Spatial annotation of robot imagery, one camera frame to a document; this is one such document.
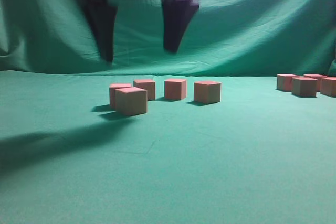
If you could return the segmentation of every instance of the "green cloth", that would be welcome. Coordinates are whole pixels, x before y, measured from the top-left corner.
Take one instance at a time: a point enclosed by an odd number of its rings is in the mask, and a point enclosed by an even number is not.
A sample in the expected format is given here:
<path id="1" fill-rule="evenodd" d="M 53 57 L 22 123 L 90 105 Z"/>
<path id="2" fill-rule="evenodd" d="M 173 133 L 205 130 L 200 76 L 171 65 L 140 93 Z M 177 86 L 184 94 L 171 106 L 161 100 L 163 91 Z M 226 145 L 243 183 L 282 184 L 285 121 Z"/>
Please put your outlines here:
<path id="1" fill-rule="evenodd" d="M 336 0 L 201 0 L 179 53 L 163 51 L 160 0 L 118 4 L 115 62 L 75 0 L 0 0 L 0 70 L 43 73 L 336 75 Z"/>
<path id="2" fill-rule="evenodd" d="M 334 224 L 335 98 L 275 77 L 0 72 L 0 223 Z M 154 79 L 148 113 L 110 111 L 111 83 Z M 222 83 L 196 106 L 193 82 Z"/>

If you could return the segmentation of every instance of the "table surface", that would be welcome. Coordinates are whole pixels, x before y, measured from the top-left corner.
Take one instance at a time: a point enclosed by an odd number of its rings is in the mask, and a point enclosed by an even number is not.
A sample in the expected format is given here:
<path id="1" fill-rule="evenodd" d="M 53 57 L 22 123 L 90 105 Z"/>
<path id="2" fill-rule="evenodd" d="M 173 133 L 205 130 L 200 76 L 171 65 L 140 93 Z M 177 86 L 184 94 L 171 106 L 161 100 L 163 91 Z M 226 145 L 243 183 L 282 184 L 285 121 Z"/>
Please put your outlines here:
<path id="1" fill-rule="evenodd" d="M 0 223 L 335 223 L 336 98 L 275 77 L 0 72 Z M 109 85 L 156 81 L 148 113 L 111 111 Z M 222 83 L 194 104 L 193 82 Z"/>

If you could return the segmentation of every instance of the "pink cube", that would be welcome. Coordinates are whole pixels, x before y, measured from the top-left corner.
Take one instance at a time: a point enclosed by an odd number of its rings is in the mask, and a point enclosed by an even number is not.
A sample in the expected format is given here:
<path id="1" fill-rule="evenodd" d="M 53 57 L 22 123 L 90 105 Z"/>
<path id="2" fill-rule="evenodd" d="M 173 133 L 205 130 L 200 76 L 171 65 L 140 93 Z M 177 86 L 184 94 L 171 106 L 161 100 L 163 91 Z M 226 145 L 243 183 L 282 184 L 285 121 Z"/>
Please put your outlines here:
<path id="1" fill-rule="evenodd" d="M 147 100 L 155 100 L 155 81 L 153 80 L 134 80 L 133 86 L 147 90 Z"/>
<path id="2" fill-rule="evenodd" d="M 321 74 L 305 74 L 304 77 L 317 79 L 317 91 L 320 91 L 321 90 L 321 80 L 322 80 L 322 78 L 325 78 L 325 77 L 328 77 L 328 76 L 323 76 Z"/>
<path id="3" fill-rule="evenodd" d="M 137 87 L 116 89 L 116 111 L 124 115 L 147 113 L 147 90 Z"/>
<path id="4" fill-rule="evenodd" d="M 317 80 L 309 77 L 292 79 L 292 94 L 298 97 L 316 97 Z"/>
<path id="5" fill-rule="evenodd" d="M 322 78 L 321 94 L 329 97 L 336 97 L 336 77 Z"/>
<path id="6" fill-rule="evenodd" d="M 220 82 L 215 81 L 198 81 L 194 83 L 194 101 L 205 104 L 221 101 Z"/>
<path id="7" fill-rule="evenodd" d="M 291 91 L 292 90 L 292 78 L 300 77 L 295 74 L 278 74 L 277 90 Z"/>
<path id="8" fill-rule="evenodd" d="M 110 85 L 110 106 L 111 108 L 115 108 L 116 107 L 116 89 L 124 89 L 124 88 L 130 88 L 132 87 L 132 84 L 120 84 L 120 83 L 116 83 L 116 84 L 111 84 Z"/>
<path id="9" fill-rule="evenodd" d="M 164 98 L 167 100 L 183 100 L 187 97 L 187 81 L 184 79 L 168 79 L 164 81 Z"/>

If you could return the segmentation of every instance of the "cube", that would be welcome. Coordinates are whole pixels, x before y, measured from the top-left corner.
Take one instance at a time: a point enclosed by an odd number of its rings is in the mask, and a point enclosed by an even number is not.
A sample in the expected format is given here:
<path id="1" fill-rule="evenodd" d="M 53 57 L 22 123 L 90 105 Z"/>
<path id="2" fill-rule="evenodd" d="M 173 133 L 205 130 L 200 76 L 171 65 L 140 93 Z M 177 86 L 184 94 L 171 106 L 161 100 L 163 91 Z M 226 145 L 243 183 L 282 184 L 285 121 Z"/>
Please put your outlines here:
<path id="1" fill-rule="evenodd" d="M 194 101 L 205 104 L 211 104 L 221 101 L 220 82 L 216 81 L 198 81 L 194 83 Z"/>
<path id="2" fill-rule="evenodd" d="M 320 91 L 321 90 L 321 80 L 322 80 L 322 78 L 325 78 L 325 77 L 328 77 L 328 76 L 323 76 L 321 74 L 305 74 L 304 77 L 317 79 L 317 91 Z"/>
<path id="3" fill-rule="evenodd" d="M 300 77 L 295 74 L 278 74 L 277 90 L 292 91 L 292 78 Z"/>
<path id="4" fill-rule="evenodd" d="M 321 79 L 321 94 L 329 97 L 336 97 L 336 77 Z"/>
<path id="5" fill-rule="evenodd" d="M 124 115 L 147 113 L 147 90 L 137 87 L 116 89 L 116 111 Z"/>
<path id="6" fill-rule="evenodd" d="M 292 79 L 292 94 L 298 97 L 316 97 L 317 80 L 309 77 Z"/>
<path id="7" fill-rule="evenodd" d="M 147 90 L 147 100 L 155 100 L 155 81 L 153 80 L 134 80 L 133 86 Z"/>
<path id="8" fill-rule="evenodd" d="M 123 89 L 123 88 L 130 88 L 132 87 L 132 84 L 126 83 L 126 84 L 121 84 L 121 83 L 116 83 L 116 84 L 111 84 L 110 85 L 110 106 L 111 108 L 116 107 L 116 89 Z"/>
<path id="9" fill-rule="evenodd" d="M 183 100 L 187 97 L 187 81 L 184 79 L 168 79 L 164 81 L 164 98 L 167 100 Z"/>

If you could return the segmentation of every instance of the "green backdrop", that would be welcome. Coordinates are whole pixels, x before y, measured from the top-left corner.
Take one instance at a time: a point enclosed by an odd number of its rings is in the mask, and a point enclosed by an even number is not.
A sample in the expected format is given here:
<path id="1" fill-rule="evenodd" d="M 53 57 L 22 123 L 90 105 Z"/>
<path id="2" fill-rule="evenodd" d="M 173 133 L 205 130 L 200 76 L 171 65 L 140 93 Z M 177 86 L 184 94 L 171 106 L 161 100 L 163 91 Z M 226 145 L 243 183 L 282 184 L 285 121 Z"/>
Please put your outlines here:
<path id="1" fill-rule="evenodd" d="M 336 75 L 335 0 L 201 0 L 177 55 L 160 0 L 119 6 L 115 62 L 99 60 L 75 0 L 1 0 L 0 70 L 183 76 Z"/>

